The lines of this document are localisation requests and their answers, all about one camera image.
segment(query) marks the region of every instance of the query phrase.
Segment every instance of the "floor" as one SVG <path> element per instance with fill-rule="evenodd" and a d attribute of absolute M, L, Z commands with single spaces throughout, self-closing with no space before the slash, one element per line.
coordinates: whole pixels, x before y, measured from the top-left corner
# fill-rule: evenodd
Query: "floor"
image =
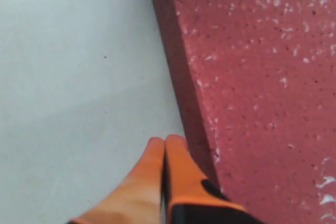
<path fill-rule="evenodd" d="M 183 134 L 151 0 L 1 0 L 0 54 L 3 223 L 64 223 Z"/>

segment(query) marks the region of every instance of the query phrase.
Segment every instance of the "red speckled wall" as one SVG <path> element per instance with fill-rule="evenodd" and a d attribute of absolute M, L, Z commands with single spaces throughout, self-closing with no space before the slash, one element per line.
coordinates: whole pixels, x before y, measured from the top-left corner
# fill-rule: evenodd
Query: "red speckled wall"
<path fill-rule="evenodd" d="M 336 223 L 336 0 L 153 2 L 202 169 L 268 223 Z"/>

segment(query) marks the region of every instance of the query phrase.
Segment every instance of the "red painted surface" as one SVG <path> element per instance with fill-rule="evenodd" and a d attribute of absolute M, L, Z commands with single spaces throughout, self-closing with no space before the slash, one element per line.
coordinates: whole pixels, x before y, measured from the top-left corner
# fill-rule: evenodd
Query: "red painted surface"
<path fill-rule="evenodd" d="M 153 2 L 202 169 L 266 222 L 336 223 L 336 0 Z"/>

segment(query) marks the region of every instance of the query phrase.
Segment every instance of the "gray floor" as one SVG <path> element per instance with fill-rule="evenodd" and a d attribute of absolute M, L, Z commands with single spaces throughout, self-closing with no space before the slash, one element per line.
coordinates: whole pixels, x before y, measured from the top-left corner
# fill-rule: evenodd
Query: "gray floor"
<path fill-rule="evenodd" d="M 60 224 L 183 134 L 151 0 L 0 0 L 0 220 Z"/>

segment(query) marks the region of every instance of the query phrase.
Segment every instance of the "gray concrete floor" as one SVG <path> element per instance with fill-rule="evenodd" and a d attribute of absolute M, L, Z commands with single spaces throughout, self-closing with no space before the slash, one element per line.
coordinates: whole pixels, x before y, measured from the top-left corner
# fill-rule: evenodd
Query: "gray concrete floor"
<path fill-rule="evenodd" d="M 60 224 L 183 134 L 151 0 L 0 0 L 0 220 Z"/>

